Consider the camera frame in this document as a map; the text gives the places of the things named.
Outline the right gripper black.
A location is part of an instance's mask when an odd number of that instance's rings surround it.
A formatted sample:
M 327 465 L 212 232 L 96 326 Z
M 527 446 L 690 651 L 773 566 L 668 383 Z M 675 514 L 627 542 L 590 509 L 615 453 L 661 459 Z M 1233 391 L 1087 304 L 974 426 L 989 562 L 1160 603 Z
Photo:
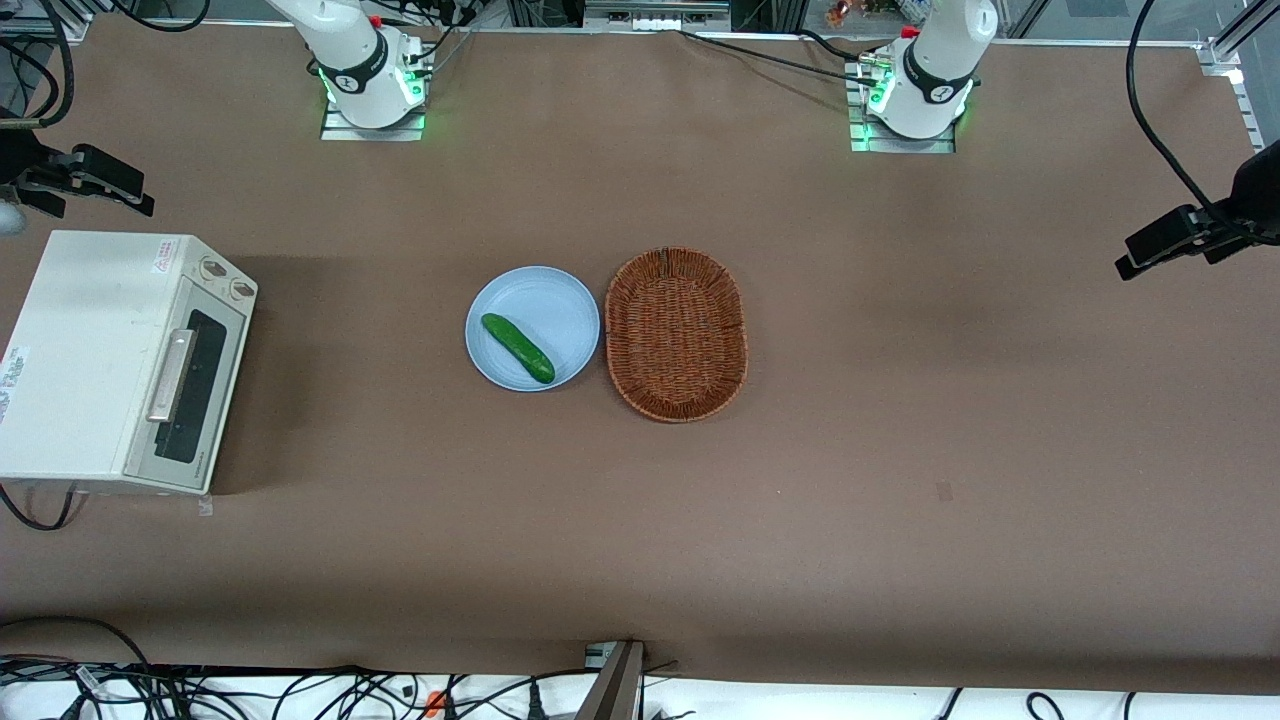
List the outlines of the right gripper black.
M 47 149 L 32 129 L 0 132 L 0 183 L 14 182 L 19 205 L 46 217 L 64 218 L 68 186 L 60 181 L 20 178 L 31 167 L 47 160 Z M 72 191 L 83 197 L 119 202 L 142 217 L 154 217 L 155 200 L 145 192 L 145 173 L 90 143 L 77 143 L 68 160 Z

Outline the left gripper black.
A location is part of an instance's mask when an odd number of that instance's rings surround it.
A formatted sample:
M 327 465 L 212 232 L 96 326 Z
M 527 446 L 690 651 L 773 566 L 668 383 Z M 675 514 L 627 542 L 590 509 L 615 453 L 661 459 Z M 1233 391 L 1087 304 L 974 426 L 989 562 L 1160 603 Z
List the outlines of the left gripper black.
M 1179 258 L 1203 256 L 1215 265 L 1254 245 L 1277 245 L 1279 141 L 1245 160 L 1231 184 L 1231 214 L 1242 232 L 1216 223 L 1192 205 L 1180 205 L 1125 238 L 1115 261 L 1121 281 L 1133 281 Z

